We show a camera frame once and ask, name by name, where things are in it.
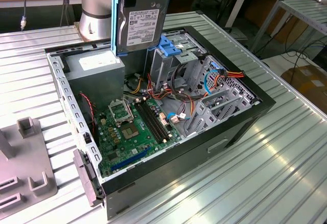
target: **white connector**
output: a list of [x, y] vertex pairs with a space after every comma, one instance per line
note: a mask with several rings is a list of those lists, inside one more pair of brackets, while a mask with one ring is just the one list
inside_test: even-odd
[[20, 28], [22, 31], [24, 30], [25, 26], [26, 26], [26, 17], [23, 16], [21, 17], [21, 21], [20, 21]]

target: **ram slot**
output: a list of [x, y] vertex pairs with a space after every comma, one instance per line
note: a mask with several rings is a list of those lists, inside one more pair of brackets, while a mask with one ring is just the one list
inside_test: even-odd
[[155, 127], [159, 130], [162, 139], [169, 139], [168, 133], [165, 131], [164, 126], [158, 121], [156, 116], [153, 114], [150, 107], [144, 102], [141, 104], [141, 107], [146, 111], [146, 113], [149, 115], [149, 118], [152, 120]]
[[143, 121], [145, 122], [145, 124], [147, 125], [148, 129], [153, 134], [155, 140], [157, 142], [161, 142], [162, 139], [160, 137], [159, 132], [155, 129], [155, 126], [151, 123], [151, 121], [149, 120], [149, 117], [147, 116], [147, 114], [145, 113], [145, 111], [141, 108], [140, 104], [137, 104], [135, 106], [135, 108], [138, 111], [138, 113], [140, 114], [140, 116], [143, 119]]

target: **aluminum workbench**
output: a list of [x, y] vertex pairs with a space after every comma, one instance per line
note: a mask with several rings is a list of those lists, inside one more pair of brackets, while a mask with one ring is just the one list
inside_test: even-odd
[[[319, 3], [316, 0], [277, 0], [255, 36], [253, 45], [250, 49], [252, 52], [259, 44], [270, 22], [274, 19], [276, 13], [280, 9], [286, 11], [284, 18], [288, 18], [292, 14], [312, 27], [311, 33], [302, 46], [304, 46], [308, 40], [311, 40], [315, 30], [327, 35], [327, 5]], [[271, 34], [272, 37], [279, 32], [284, 23], [285, 21], [281, 20], [278, 26], [276, 26], [274, 32]]]
[[[165, 28], [191, 25], [276, 101], [241, 140], [115, 217], [111, 223], [318, 223], [327, 218], [327, 122], [205, 15], [168, 15]], [[38, 118], [58, 193], [3, 223], [106, 223], [91, 208], [73, 163], [76, 148], [44, 48], [78, 43], [74, 26], [0, 35], [0, 127]]]

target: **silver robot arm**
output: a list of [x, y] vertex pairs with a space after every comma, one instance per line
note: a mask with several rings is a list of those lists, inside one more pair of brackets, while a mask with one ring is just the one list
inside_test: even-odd
[[87, 40], [110, 38], [111, 0], [82, 0], [80, 33]]

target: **metal rack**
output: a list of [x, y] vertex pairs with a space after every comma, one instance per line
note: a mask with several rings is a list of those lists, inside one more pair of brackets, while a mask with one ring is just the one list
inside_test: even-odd
[[[289, 17], [290, 14], [292, 14], [298, 19], [307, 23], [315, 30], [321, 32], [324, 35], [327, 35], [327, 5], [323, 5], [315, 0], [277, 0], [270, 13], [268, 14], [266, 20], [259, 29], [258, 33], [256, 34], [254, 43], [250, 49], [251, 52], [255, 50], [258, 43], [260, 42], [261, 37], [266, 32], [270, 22], [273, 20], [276, 13], [281, 8], [287, 12], [284, 16], [285, 20]], [[279, 31], [284, 22], [282, 24], [278, 24], [272, 35]], [[314, 31], [311, 32], [308, 38], [311, 38], [313, 33]]]
[[[275, 99], [239, 143], [115, 217], [111, 223], [323, 223], [327, 218], [327, 116], [249, 51], [196, 12], [168, 15], [165, 29], [192, 25]], [[75, 142], [44, 48], [81, 42], [75, 27], [0, 35], [0, 126], [39, 118], [58, 193], [2, 223], [107, 223], [89, 206], [73, 164]]]

